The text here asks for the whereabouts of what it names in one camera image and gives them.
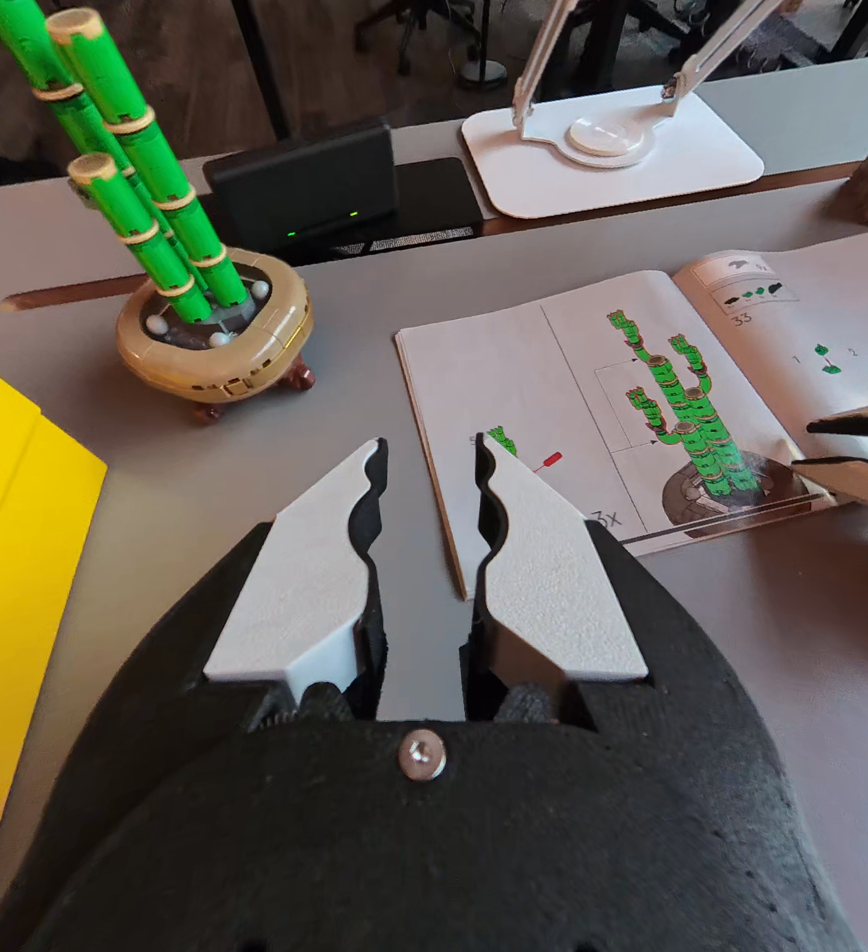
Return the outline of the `black office chair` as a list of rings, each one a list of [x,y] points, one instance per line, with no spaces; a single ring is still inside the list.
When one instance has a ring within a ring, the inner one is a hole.
[[[357,53],[369,50],[369,30],[385,20],[394,20],[403,26],[397,48],[397,75],[407,77],[412,72],[409,46],[416,31],[428,28],[428,17],[439,16],[459,30],[468,39],[464,64],[453,69],[455,80],[463,89],[487,91],[503,87],[507,70],[488,54],[490,32],[490,1],[389,1],[383,3],[353,27],[353,44]]]

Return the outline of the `white document stand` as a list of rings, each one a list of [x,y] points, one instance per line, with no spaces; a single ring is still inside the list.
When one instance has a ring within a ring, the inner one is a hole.
[[[746,1],[662,87],[535,104],[576,1],[554,2],[509,110],[474,114],[462,136],[492,206],[534,220],[748,184],[763,161],[695,90],[779,6]]]

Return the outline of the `lego instruction booklet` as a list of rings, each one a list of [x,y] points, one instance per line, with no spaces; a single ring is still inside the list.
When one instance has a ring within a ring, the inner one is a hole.
[[[395,338],[464,599],[484,433],[637,556],[834,506],[808,433],[868,406],[868,232],[728,249]]]

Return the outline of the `lego bamboo model in pot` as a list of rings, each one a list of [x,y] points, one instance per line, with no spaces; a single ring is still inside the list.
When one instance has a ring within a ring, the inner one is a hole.
[[[146,275],[116,323],[126,367],[192,402],[203,422],[272,387],[312,387],[304,280],[279,259],[226,248],[100,13],[0,2],[0,41],[78,149],[71,187]]]

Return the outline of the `black flat pad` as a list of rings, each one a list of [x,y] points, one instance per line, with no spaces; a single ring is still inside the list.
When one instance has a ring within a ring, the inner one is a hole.
[[[274,256],[301,267],[483,235],[485,219],[461,159],[398,165],[395,173],[399,202],[393,213],[373,221],[352,219],[340,231],[286,245]]]

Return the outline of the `yellow plastic bin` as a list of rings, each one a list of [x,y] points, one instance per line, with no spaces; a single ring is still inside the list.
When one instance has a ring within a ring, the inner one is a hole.
[[[106,472],[0,378],[0,818]]]

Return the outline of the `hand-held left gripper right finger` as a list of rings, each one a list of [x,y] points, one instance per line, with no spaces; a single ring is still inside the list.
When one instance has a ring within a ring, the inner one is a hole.
[[[496,439],[475,443],[478,530],[464,714],[492,720],[520,685],[568,718],[579,684],[635,684],[649,671],[581,511]]]

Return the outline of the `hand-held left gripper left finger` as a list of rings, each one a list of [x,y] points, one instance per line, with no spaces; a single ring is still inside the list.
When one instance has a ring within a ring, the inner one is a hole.
[[[377,568],[388,445],[365,442],[272,522],[203,668],[212,682],[281,684],[297,706],[333,684],[376,718],[387,658]]]

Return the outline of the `black box device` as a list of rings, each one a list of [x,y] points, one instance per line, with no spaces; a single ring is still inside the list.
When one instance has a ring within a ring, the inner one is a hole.
[[[399,207],[391,128],[383,117],[310,139],[203,163],[226,243],[274,253],[394,215]]]

